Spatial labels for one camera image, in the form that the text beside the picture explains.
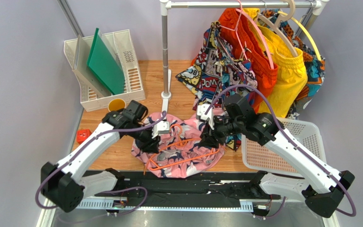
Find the orange plastic hanger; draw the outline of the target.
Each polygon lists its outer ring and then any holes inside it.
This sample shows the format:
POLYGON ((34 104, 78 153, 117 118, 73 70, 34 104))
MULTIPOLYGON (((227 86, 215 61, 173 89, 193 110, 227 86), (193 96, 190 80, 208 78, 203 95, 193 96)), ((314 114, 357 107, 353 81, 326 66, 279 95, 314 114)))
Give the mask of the orange plastic hanger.
POLYGON ((170 127, 170 139, 160 146, 159 153, 149 157, 144 172, 150 171, 163 178, 186 178, 218 163, 225 153, 225 147, 200 147, 199 131, 185 127, 180 124, 170 127))

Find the pink shark print shorts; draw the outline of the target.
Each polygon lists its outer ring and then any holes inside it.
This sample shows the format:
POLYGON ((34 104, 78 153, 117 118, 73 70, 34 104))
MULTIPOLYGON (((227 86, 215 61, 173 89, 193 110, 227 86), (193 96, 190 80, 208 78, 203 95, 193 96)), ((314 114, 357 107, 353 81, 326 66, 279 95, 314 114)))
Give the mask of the pink shark print shorts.
POLYGON ((213 168, 225 154, 226 147, 199 146, 204 122, 193 115, 182 120, 168 114, 170 134, 162 135, 159 153, 146 153, 133 141, 131 155, 144 163, 144 170, 161 178, 186 178, 213 168))

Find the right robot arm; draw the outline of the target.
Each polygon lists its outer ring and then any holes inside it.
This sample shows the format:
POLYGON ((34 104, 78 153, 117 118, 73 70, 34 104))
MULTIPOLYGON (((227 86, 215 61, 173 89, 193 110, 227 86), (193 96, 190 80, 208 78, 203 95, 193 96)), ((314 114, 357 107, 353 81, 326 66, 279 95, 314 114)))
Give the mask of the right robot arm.
POLYGON ((256 113, 247 100, 238 95, 225 99, 225 115, 215 114, 209 104, 197 107, 197 119, 205 123, 200 145, 218 148, 231 135, 242 135, 278 154, 299 176, 277 175, 259 171, 251 183, 266 194, 280 195, 304 202, 317 215, 330 218, 348 195, 355 176, 348 170, 338 171, 327 165, 270 113, 256 113))

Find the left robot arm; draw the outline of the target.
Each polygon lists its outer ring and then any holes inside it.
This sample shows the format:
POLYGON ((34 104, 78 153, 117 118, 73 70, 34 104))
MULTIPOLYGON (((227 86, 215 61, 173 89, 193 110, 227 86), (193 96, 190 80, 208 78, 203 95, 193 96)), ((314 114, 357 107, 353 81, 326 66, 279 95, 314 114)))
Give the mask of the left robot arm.
POLYGON ((54 203, 53 208, 64 212, 73 211, 83 199, 99 193, 121 193, 125 177, 113 168, 107 168, 94 175, 84 174, 94 161, 123 136, 130 136, 144 142, 148 149, 157 148, 152 128, 165 119, 167 112, 159 119, 144 125, 141 121, 148 109, 132 100, 127 107, 105 115, 96 130, 73 152, 57 163, 45 163, 41 168, 41 184, 35 194, 35 202, 42 209, 48 209, 39 201, 43 195, 54 203))

